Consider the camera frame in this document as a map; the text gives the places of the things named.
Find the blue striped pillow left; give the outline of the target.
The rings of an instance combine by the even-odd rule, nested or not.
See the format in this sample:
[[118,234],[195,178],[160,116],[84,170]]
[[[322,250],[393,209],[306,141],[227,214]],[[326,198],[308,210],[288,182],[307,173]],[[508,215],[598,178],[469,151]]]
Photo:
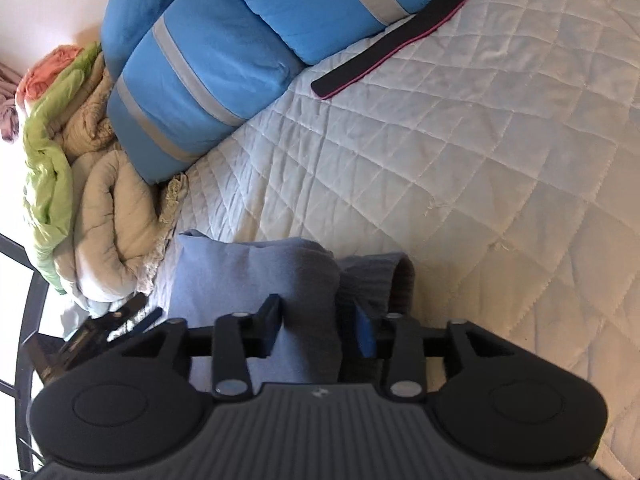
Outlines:
[[174,0],[114,80],[107,117],[142,179],[163,182],[268,107],[303,67],[243,0]]

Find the quilted grey bedspread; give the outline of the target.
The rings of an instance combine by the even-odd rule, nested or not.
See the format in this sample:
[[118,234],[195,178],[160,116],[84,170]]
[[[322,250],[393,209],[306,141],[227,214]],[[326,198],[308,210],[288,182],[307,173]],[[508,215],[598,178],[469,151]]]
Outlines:
[[189,169],[177,228],[405,252],[414,312],[590,380],[639,474],[639,0],[469,0],[334,98],[307,68]]

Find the green blanket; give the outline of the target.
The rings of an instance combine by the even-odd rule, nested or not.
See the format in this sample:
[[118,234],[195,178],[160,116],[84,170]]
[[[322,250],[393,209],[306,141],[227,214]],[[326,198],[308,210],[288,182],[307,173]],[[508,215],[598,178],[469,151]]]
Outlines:
[[72,102],[101,51],[97,41],[85,47],[35,102],[23,128],[26,254],[32,266],[58,292],[63,287],[53,252],[70,235],[72,170],[60,144],[50,139],[48,125]]

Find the black metal bed frame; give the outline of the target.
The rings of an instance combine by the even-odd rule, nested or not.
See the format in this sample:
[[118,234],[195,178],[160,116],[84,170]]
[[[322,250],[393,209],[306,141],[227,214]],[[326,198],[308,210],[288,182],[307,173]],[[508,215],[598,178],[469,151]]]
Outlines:
[[27,412],[34,366],[23,349],[40,325],[49,285],[25,249],[1,237],[1,474],[26,479],[42,462],[32,447]]

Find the pink cloth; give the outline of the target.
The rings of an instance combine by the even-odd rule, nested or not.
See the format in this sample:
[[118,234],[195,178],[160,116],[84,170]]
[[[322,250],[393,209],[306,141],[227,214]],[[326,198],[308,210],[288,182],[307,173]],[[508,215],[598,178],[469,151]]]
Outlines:
[[40,99],[47,88],[53,84],[59,73],[64,70],[82,52],[82,47],[63,44],[45,55],[23,76],[15,93],[16,104],[26,108]]

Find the beige folded comforter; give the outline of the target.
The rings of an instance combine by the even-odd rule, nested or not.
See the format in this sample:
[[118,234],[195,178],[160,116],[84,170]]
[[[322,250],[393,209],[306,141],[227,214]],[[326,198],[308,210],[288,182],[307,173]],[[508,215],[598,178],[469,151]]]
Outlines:
[[73,185],[70,235],[53,252],[54,268],[64,292],[95,314],[150,290],[170,227],[157,189],[134,169],[106,117],[112,88],[99,54],[48,127],[70,163]]

